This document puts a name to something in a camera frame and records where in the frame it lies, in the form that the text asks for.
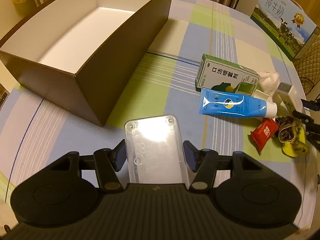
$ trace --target open cardboard box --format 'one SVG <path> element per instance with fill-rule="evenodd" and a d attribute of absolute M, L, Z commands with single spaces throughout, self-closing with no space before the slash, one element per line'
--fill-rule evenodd
<path fill-rule="evenodd" d="M 0 59 L 18 82 L 103 126 L 171 0 L 52 0 L 2 40 Z"/>

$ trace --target transparent plastic case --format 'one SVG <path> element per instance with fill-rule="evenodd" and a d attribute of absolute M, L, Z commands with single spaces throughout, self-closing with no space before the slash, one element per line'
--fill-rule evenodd
<path fill-rule="evenodd" d="M 178 120 L 174 116 L 130 120 L 124 128 L 131 183 L 184 183 L 189 188 Z"/>

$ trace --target tube cap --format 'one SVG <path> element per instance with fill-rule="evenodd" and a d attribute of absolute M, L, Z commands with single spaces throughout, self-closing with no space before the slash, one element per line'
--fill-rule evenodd
<path fill-rule="evenodd" d="M 266 111 L 266 118 L 275 118 L 278 112 L 277 104 L 274 102 L 266 102 L 267 103 L 267 111 Z"/>

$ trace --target tablecloth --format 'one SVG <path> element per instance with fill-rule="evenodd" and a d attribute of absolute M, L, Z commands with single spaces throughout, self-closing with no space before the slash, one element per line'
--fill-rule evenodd
<path fill-rule="evenodd" d="M 309 225 L 316 202 L 315 153 L 291 159 L 270 140 L 261 155 L 249 140 L 259 121 L 198 113 L 194 80 L 203 53 L 256 71 L 276 71 L 305 95 L 297 72 L 277 45 L 246 15 L 209 0 L 172 0 L 169 19 L 148 49 L 106 125 L 98 127 L 17 85 L 0 111 L 0 199 L 10 204 L 14 187 L 69 151 L 92 154 L 124 138 L 127 120 L 173 114 L 182 140 L 222 155 L 244 151 L 291 181 L 301 192 L 295 224 Z M 129 181 L 127 162 L 118 173 Z M 229 177 L 219 171 L 215 186 Z M 97 186 L 94 171 L 83 178 Z"/>

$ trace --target ribbed black surface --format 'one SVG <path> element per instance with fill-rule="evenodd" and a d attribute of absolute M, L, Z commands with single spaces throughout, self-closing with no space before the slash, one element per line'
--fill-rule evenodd
<path fill-rule="evenodd" d="M 4 239 L 280 240 L 296 230 L 293 225 L 257 229 L 236 224 L 208 196 L 188 192 L 184 185 L 130 184 L 122 193 L 106 195 L 93 213 L 74 224 L 36 228 L 21 223 Z"/>

